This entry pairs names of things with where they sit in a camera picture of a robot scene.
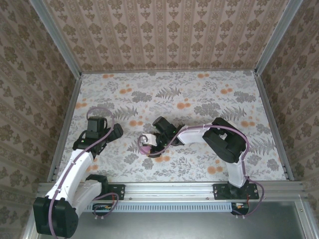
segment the gray leaf pattern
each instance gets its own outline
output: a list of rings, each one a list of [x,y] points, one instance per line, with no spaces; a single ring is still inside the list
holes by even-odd
[[[227,181],[225,162],[207,144],[170,147],[158,158],[140,154],[137,147],[141,133],[157,132],[152,124],[159,116],[175,126],[208,124],[222,117],[235,123],[251,143],[245,162],[247,175],[257,180],[285,180],[258,99],[250,71],[83,74],[59,175],[70,158],[74,141],[87,127],[87,110],[101,106],[110,109],[124,134],[107,144],[85,176],[106,175],[110,182]],[[94,110],[92,115],[104,116],[111,123],[102,110]],[[15,136],[9,131],[6,135],[11,140]],[[11,174],[0,169],[1,177]],[[18,173],[12,180],[16,187],[28,183]]]

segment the floral surface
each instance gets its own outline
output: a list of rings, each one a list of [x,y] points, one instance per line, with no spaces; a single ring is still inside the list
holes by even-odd
[[[251,143],[246,160],[251,178],[285,179],[252,71],[90,74],[82,80],[60,173],[73,142],[86,129],[86,112],[103,106],[113,112],[124,135],[107,145],[87,174],[107,175],[112,182],[225,181],[226,164],[206,144],[172,147],[156,159],[137,148],[142,132],[156,132],[152,123],[159,116],[175,126],[222,117]],[[103,111],[92,115],[107,117]]]

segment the wall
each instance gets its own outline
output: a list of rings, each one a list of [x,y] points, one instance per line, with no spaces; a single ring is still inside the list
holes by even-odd
[[[288,0],[45,0],[84,72],[254,68]]]
[[[319,1],[305,0],[262,73],[297,180],[319,222]]]
[[[0,238],[18,238],[46,181],[74,77],[27,0],[0,1]]]

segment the purple cable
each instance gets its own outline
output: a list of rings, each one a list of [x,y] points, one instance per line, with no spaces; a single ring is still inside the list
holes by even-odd
[[[113,131],[113,128],[114,128],[114,124],[115,124],[115,119],[114,119],[114,115],[112,114],[111,111],[109,111],[107,108],[105,107],[92,107],[91,109],[89,109],[86,113],[86,119],[88,120],[89,119],[89,113],[93,110],[104,110],[106,112],[108,112],[112,118],[112,125],[111,125],[111,128],[109,130],[109,132],[104,136],[102,137],[101,139],[99,139],[98,141],[96,141],[95,143],[91,144],[90,146],[88,146],[86,149],[84,149],[82,152],[80,152],[78,154],[78,156],[75,157],[75,159],[73,160],[74,164],[75,162],[85,153],[87,152],[89,149],[91,149],[92,147],[94,147],[95,145],[97,145],[98,143],[100,143],[101,141],[105,140],[109,135],[110,133]],[[58,188],[56,189],[52,199],[51,199],[51,202],[50,202],[50,206],[49,206],[49,215],[48,215],[48,221],[49,221],[49,227],[50,227],[50,232],[52,234],[52,236],[55,238],[55,239],[58,239],[58,237],[56,236],[55,232],[54,232],[54,228],[53,228],[53,223],[52,223],[52,209],[53,209],[53,204],[54,204],[54,201],[59,193],[59,189],[62,188],[62,185],[67,177],[67,175],[69,174],[69,172],[71,171],[73,165],[73,163],[68,167],[68,169],[66,170],[65,174],[63,175],[62,179],[61,179],[61,182],[60,184],[58,185]]]
[[[142,147],[141,147],[141,145],[140,145],[141,138],[144,137],[144,138],[147,139],[147,137],[142,134],[142,135],[140,135],[139,138],[138,138],[138,147],[139,147],[139,150],[140,150],[140,152],[142,152],[142,153],[144,153],[144,154],[146,154],[146,155],[151,155],[151,156],[161,154],[161,153],[165,152],[165,150],[167,150],[167,148],[173,143],[173,141],[177,138],[177,136],[178,136],[179,134],[181,134],[181,133],[183,133],[183,132],[185,132],[185,131],[187,131],[187,130],[189,130],[189,129],[197,129],[197,128],[222,128],[222,129],[227,129],[227,130],[229,130],[229,131],[235,132],[236,134],[240,135],[240,136],[245,140],[245,142],[246,142],[246,144],[247,144],[247,147],[246,147],[246,150],[245,150],[245,152],[244,152],[244,154],[243,154],[243,156],[242,156],[242,158],[241,158],[241,163],[242,163],[242,168],[243,168],[244,176],[245,176],[245,178],[246,178],[248,181],[250,181],[250,182],[252,182],[252,183],[255,183],[255,184],[257,184],[259,187],[261,187],[261,190],[262,190],[261,198],[260,198],[260,200],[259,200],[257,206],[254,208],[254,210],[253,210],[252,212],[246,214],[245,216],[247,217],[247,216],[249,216],[249,215],[252,215],[252,214],[259,208],[261,202],[263,201],[263,198],[264,198],[264,195],[265,195],[265,189],[264,189],[264,187],[263,187],[260,183],[258,183],[258,182],[256,182],[256,181],[250,179],[250,178],[246,175],[246,168],[245,168],[244,158],[246,157],[246,155],[247,155],[247,153],[248,153],[248,151],[249,151],[250,144],[249,144],[249,141],[248,141],[247,137],[246,137],[242,132],[240,132],[240,131],[238,131],[238,130],[236,130],[236,129],[230,128],[230,127],[220,126],[220,125],[211,125],[211,124],[210,124],[210,125],[203,125],[203,126],[189,126],[189,127],[186,127],[186,128],[184,128],[184,129],[182,129],[181,131],[179,131],[179,132],[173,137],[173,139],[168,143],[168,145],[167,145],[163,150],[161,150],[161,151],[159,151],[159,152],[156,152],[156,153],[148,153],[148,152],[145,152],[145,151],[142,149]]]
[[[117,204],[119,203],[119,195],[118,195],[117,193],[107,193],[107,194],[104,194],[104,195],[102,195],[102,196],[100,196],[100,197],[96,197],[95,199],[93,199],[93,200],[99,200],[99,199],[101,199],[101,198],[104,198],[104,197],[107,197],[107,196],[110,196],[110,195],[116,196],[116,202],[115,202],[115,204],[113,205],[113,207],[109,210],[109,212],[108,212],[104,217],[107,217],[107,216],[116,208]],[[96,207],[96,208],[94,209],[93,214],[94,214],[95,216],[97,216],[97,215],[96,215],[96,209],[97,209],[97,208],[100,208],[100,207],[103,207],[103,206],[105,206],[105,205],[100,205],[100,206]]]

